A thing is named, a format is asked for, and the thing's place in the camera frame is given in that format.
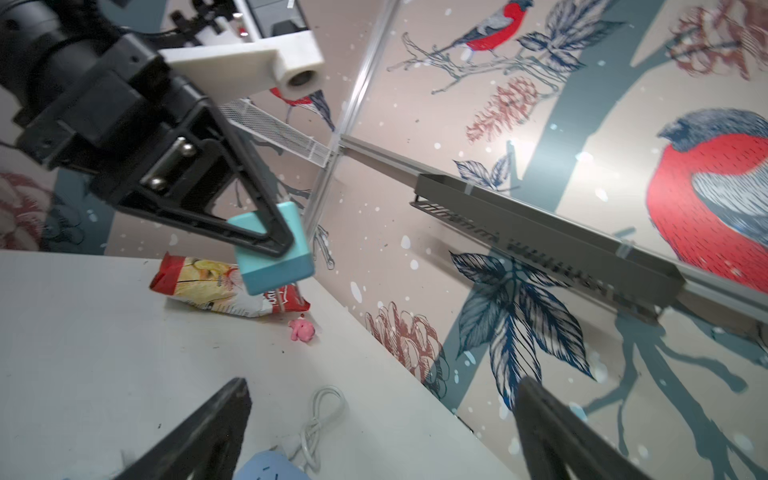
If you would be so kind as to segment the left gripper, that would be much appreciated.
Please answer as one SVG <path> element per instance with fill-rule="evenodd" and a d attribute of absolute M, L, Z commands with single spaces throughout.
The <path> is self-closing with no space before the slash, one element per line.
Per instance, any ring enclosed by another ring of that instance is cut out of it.
<path fill-rule="evenodd" d="M 143 40 L 71 43 L 31 74 L 17 145 L 41 166 L 92 175 L 97 197 L 143 220 L 268 258 L 294 245 L 239 135 Z"/>

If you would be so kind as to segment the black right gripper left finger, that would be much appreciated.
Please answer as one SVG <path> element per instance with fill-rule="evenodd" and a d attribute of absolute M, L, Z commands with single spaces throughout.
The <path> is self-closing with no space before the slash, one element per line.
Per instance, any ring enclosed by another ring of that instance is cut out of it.
<path fill-rule="evenodd" d="M 233 478 L 251 407 L 247 381 L 231 379 L 116 478 Z"/>

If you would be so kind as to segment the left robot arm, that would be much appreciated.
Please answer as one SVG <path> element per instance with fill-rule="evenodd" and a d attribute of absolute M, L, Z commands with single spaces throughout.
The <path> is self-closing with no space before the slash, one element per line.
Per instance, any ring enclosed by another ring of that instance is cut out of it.
<path fill-rule="evenodd" d="M 3 2 L 1 84 L 20 104 L 17 149 L 88 174 L 115 210 L 270 257 L 293 245 L 218 106 L 94 2 Z"/>

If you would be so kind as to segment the green charger plug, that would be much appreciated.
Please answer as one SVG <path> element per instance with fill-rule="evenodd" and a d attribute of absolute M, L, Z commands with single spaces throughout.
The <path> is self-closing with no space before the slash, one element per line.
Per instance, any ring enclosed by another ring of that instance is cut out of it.
<path fill-rule="evenodd" d="M 298 205 L 286 201 L 277 205 L 294 237 L 293 245 L 280 257 L 235 247 L 235 260 L 249 295 L 255 296 L 277 289 L 315 274 L 310 247 L 304 235 Z"/>

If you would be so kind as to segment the blue square power socket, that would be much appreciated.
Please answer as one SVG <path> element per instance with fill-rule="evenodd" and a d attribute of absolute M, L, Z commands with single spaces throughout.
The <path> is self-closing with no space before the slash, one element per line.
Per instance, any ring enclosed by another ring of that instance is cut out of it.
<path fill-rule="evenodd" d="M 310 480 L 310 477 L 283 454 L 267 450 L 251 457 L 233 480 Z"/>

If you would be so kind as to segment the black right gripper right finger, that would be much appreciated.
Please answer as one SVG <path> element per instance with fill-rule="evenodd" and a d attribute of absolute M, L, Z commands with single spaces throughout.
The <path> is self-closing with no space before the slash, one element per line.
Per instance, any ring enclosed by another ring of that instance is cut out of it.
<path fill-rule="evenodd" d="M 532 479 L 649 479 L 531 377 L 519 382 L 515 419 Z"/>

